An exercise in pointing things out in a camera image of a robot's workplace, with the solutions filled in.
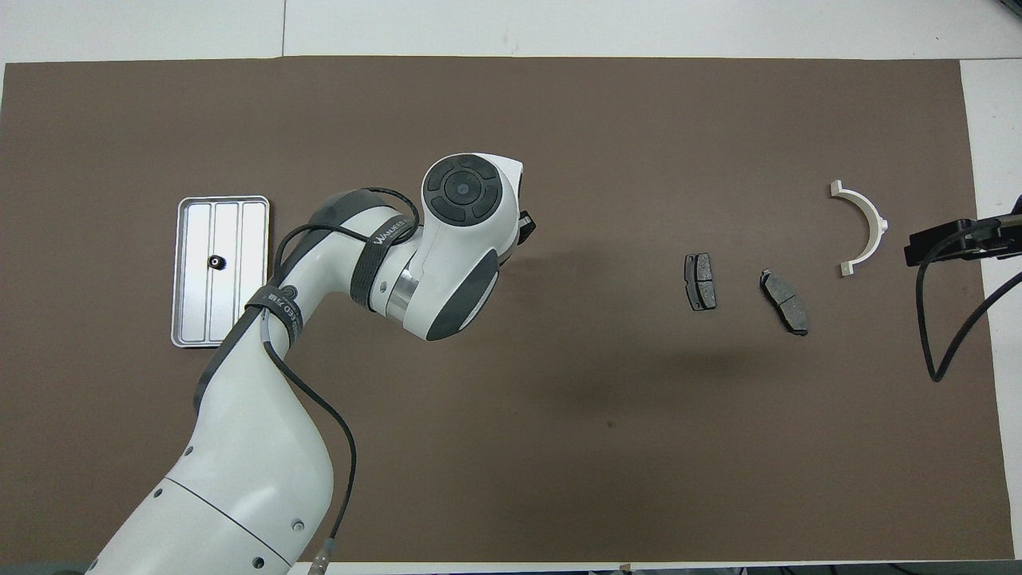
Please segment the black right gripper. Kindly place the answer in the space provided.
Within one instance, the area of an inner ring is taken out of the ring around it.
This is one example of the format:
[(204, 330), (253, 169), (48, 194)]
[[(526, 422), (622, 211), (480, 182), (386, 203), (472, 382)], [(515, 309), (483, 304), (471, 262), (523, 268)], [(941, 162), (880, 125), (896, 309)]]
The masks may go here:
[(992, 257), (1004, 260), (1018, 257), (1021, 254), (1021, 196), (1017, 197), (1008, 214), (971, 220), (971, 222), (948, 222), (909, 234), (904, 246), (905, 266), (919, 266), (928, 252), (942, 240), (969, 227), (971, 232), (968, 234), (968, 239), (962, 236), (949, 245), (945, 245), (935, 255), (933, 261), (964, 258), (980, 260)]

